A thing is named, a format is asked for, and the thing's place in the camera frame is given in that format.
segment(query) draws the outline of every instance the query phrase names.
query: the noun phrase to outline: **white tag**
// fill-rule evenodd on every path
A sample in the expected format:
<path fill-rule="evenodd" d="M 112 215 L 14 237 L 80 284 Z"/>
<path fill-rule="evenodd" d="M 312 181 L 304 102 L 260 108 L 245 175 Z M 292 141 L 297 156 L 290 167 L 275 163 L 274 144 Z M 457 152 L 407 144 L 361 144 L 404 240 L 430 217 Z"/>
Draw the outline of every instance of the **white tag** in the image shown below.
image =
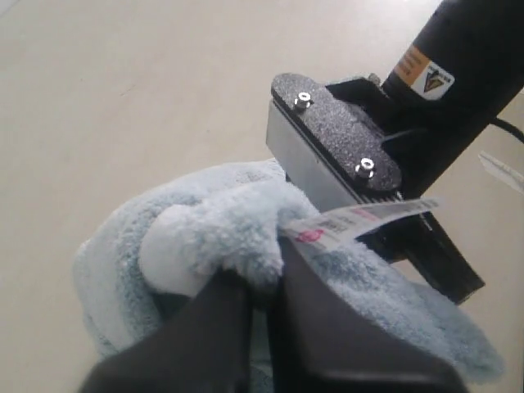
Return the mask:
<path fill-rule="evenodd" d="M 353 205 L 327 211 L 312 219 L 293 221 L 284 228 L 284 232 L 297 245 L 310 245 L 317 251 L 331 251 L 382 225 L 436 207 L 439 203 L 433 198 Z"/>
<path fill-rule="evenodd" d="M 524 176 L 519 174 L 515 169 L 507 166 L 505 163 L 490 156 L 485 151 L 481 151 L 478 158 L 488 174 L 496 177 L 502 183 L 505 183 L 513 190 L 524 195 Z"/>

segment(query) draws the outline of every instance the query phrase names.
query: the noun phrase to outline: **light blue towel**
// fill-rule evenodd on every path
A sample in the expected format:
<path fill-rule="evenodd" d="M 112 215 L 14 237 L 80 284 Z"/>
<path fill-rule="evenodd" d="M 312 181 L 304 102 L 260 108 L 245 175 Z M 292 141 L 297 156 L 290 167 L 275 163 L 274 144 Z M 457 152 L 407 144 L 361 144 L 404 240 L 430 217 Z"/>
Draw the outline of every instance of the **light blue towel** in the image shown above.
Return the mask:
<path fill-rule="evenodd" d="M 300 190 L 285 183 L 274 160 L 204 169 L 128 201 L 75 258 L 84 321 L 101 354 L 117 353 L 161 326 L 158 294 L 193 297 L 219 267 L 270 294 L 282 271 L 278 229 L 317 214 Z M 502 374 L 502 359 L 459 308 L 408 281 L 365 245 L 348 242 L 309 263 L 364 317 L 447 360 L 467 382 Z M 253 337 L 253 390 L 270 392 L 261 314 Z"/>

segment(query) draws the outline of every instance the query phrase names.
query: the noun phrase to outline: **black cylinder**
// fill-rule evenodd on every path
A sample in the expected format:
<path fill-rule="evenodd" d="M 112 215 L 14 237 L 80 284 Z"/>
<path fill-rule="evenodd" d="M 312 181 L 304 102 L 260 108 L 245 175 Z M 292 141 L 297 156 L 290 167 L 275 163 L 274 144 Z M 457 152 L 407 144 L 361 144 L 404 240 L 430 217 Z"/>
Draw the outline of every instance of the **black cylinder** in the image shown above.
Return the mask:
<path fill-rule="evenodd" d="M 384 82 L 411 114 L 402 127 L 430 135 L 398 157 L 406 196 L 422 194 L 522 89 L 523 21 L 524 0 L 444 0 Z"/>

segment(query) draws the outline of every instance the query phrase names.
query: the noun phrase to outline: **white plastic strip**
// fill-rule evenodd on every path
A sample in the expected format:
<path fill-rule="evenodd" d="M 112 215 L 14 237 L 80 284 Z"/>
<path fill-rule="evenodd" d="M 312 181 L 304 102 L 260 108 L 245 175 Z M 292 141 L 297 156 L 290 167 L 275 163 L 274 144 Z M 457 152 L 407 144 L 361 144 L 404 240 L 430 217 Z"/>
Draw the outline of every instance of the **white plastic strip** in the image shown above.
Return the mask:
<path fill-rule="evenodd" d="M 510 168 L 505 163 L 490 156 L 485 151 L 478 155 L 479 160 L 486 172 L 502 183 L 510 186 L 513 190 L 524 195 L 524 176 L 519 174 L 515 169 Z"/>

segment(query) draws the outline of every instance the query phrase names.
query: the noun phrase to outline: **orange label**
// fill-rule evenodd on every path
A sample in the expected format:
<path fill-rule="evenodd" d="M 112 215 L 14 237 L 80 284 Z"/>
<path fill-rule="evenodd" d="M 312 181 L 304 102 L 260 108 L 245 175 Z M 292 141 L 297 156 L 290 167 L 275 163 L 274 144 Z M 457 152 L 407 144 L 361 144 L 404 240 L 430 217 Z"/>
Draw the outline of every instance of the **orange label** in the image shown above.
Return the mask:
<path fill-rule="evenodd" d="M 417 47 L 411 46 L 395 67 L 395 73 L 408 85 L 413 86 L 415 80 L 429 65 L 430 60 Z"/>

